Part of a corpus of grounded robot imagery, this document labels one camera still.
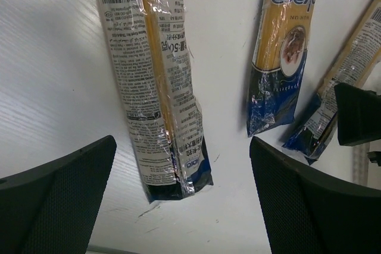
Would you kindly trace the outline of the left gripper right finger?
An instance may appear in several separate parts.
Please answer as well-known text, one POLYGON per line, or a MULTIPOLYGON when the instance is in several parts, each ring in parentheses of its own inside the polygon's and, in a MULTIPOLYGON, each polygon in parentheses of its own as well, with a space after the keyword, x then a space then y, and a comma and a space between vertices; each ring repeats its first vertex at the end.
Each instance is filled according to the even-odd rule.
POLYGON ((323 173, 257 137, 249 155, 272 253, 380 253, 380 190, 323 173))

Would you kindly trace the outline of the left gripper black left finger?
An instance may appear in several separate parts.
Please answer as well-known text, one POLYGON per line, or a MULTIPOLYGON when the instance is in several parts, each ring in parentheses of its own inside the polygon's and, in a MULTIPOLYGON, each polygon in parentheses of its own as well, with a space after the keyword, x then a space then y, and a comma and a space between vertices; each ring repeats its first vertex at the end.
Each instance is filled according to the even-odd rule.
POLYGON ((115 157, 108 135, 1 179, 1 253, 86 253, 115 157))

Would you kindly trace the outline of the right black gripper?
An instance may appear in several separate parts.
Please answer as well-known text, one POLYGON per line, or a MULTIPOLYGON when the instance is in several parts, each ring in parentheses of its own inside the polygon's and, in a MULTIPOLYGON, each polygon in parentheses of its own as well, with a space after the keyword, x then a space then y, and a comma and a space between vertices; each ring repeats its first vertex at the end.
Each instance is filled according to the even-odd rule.
POLYGON ((380 96, 347 83, 335 86, 338 142, 357 146, 380 140, 380 96))

